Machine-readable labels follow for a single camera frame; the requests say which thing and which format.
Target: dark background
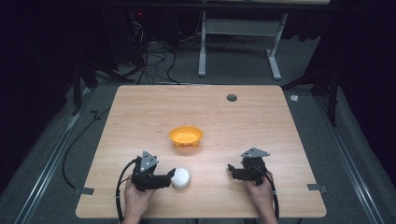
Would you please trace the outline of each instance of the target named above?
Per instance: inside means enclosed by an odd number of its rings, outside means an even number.
[[[375,155],[395,184],[396,6],[390,0],[361,1],[360,5],[360,13],[333,17],[324,34],[330,15],[290,13],[283,38],[298,35],[304,41],[322,35],[307,73],[326,66],[329,58],[342,55],[340,86]],[[120,53],[122,48],[112,42],[109,32],[114,27],[108,27],[108,21],[120,26],[116,32],[120,32],[118,38],[125,41],[125,48],[134,46],[123,38],[123,34],[127,35],[125,21],[111,10],[20,1],[3,4],[0,12],[2,192],[46,124],[64,105],[76,61],[90,58],[115,68],[118,62],[134,57]],[[176,11],[144,11],[144,16],[148,32],[173,45],[179,39],[177,31],[188,35],[197,21],[196,13]],[[228,16],[244,18],[247,14]]]

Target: metal frame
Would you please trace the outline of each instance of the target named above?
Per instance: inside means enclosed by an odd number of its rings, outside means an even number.
[[[275,53],[279,45],[285,27],[287,13],[282,14],[279,21],[241,21],[227,19],[208,19],[206,12],[202,13],[201,50],[199,55],[198,76],[206,75],[206,35],[228,34],[228,35],[265,35],[273,36],[274,44],[266,51],[268,62],[274,80],[280,80],[281,75],[276,63]]]

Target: finger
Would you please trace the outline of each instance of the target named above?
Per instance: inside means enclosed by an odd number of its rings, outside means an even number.
[[[133,185],[132,181],[130,180],[132,178],[132,175],[128,175],[128,180],[126,181],[126,188],[129,188],[129,186]]]

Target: gray floor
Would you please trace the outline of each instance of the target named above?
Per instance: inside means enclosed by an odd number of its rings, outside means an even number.
[[[276,59],[282,75],[281,81],[271,77],[269,64],[263,54],[271,41],[266,38],[242,38],[233,36],[223,48],[226,41],[209,39],[206,77],[198,77],[199,47],[196,42],[186,42],[178,48],[163,48],[162,44],[152,44],[151,50],[172,50],[177,54],[175,66],[170,71],[172,79],[179,83],[213,84],[213,85],[283,85],[300,77],[312,56],[317,40],[299,42],[297,39],[281,40]],[[161,58],[150,55],[146,75],[142,76],[141,84],[170,84],[166,80],[166,71],[172,64],[173,56],[166,53],[165,62],[157,64]],[[121,65],[121,71],[127,67]],[[111,106],[117,87],[122,83],[115,80],[99,79],[100,85],[90,90],[87,104],[76,120],[76,126],[71,132],[64,148],[71,146],[84,128],[92,121],[96,110],[102,112]],[[371,151],[366,139],[361,133],[359,124],[351,114],[347,101],[340,90],[339,104],[336,109],[337,128],[330,128],[328,121],[320,109],[319,103],[326,97],[315,98],[309,92],[309,86],[300,86],[292,91],[285,91],[291,114],[301,136],[306,155],[312,166],[315,178],[320,185],[327,187],[322,194],[327,208],[323,218],[308,218],[302,223],[374,223],[370,211],[362,205],[366,199],[357,193],[359,188],[354,184],[353,176],[345,165],[339,143],[334,140],[334,132],[340,133],[348,154],[361,173],[365,187],[378,209],[383,223],[393,223],[396,220],[396,193],[389,178]],[[290,100],[292,94],[299,96],[299,101]],[[38,195],[32,207],[24,207],[35,182],[40,178],[62,133],[69,125],[73,111],[71,92],[69,101],[55,118],[48,124],[46,130],[38,139],[30,155],[20,170],[8,185],[0,198],[0,223],[14,223],[16,220],[25,223],[118,223],[116,219],[80,219],[75,211],[78,196],[65,184],[62,177],[62,153],[60,161],[54,164],[54,173],[48,176],[48,185],[43,185],[42,195]],[[106,124],[106,116],[96,121],[73,145],[66,161],[66,173],[70,180],[82,187],[92,163],[92,157],[99,142],[102,130]],[[281,218],[280,223],[296,223],[298,218]]]

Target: metal bracket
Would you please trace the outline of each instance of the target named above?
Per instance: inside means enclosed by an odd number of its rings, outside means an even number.
[[[327,193],[327,187],[320,184],[307,184],[309,190],[318,190],[320,193]]]
[[[140,171],[145,171],[160,162],[157,157],[152,156],[146,150],[143,151],[142,162],[140,163]]]
[[[252,147],[251,149],[249,149],[248,151],[242,153],[242,157],[245,158],[259,158],[259,157],[265,157],[265,156],[269,156],[270,153],[260,150],[256,147]]]

